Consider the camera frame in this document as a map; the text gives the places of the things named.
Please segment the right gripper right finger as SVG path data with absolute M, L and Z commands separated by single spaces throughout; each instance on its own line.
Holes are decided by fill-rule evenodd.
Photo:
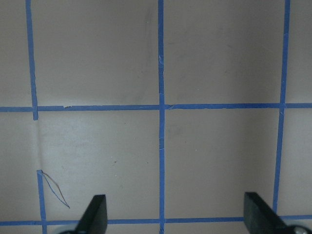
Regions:
M 250 234 L 289 234 L 289 228 L 256 193 L 245 192 L 244 224 Z

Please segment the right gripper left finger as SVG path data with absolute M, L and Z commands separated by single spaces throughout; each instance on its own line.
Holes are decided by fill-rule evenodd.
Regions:
M 93 196 L 82 218 L 76 226 L 76 234 L 104 234 L 108 226 L 105 195 Z

